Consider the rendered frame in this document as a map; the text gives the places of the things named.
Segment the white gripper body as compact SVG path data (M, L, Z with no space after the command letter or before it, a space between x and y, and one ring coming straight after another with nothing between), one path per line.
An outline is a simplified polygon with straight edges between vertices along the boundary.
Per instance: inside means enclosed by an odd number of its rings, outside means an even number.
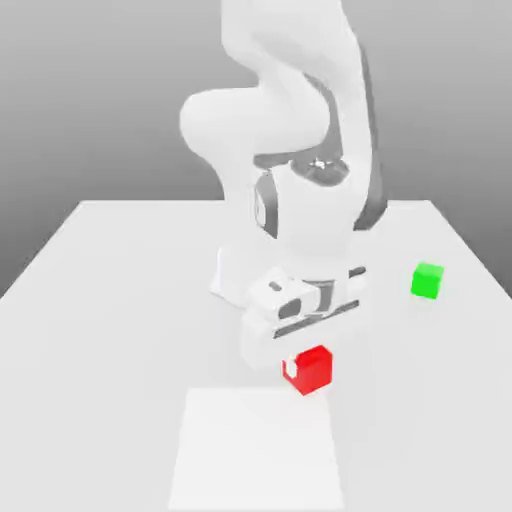
M331 314L271 323L254 309L242 316L240 353L254 370L280 364L316 346L334 346L363 328L363 305L353 300Z

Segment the small red cube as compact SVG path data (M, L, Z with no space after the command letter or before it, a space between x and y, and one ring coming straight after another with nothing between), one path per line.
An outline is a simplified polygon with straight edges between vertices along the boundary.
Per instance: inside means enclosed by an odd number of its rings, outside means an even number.
M333 354L323 345L291 357L296 361L298 374L287 380L302 395L309 395L332 382Z

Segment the small green cube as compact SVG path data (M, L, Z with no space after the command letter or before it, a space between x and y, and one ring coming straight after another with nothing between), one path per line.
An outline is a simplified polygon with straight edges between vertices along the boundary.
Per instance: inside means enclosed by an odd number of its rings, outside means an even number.
M435 300L438 297L444 267L426 262L417 264L412 277L410 292L412 295Z

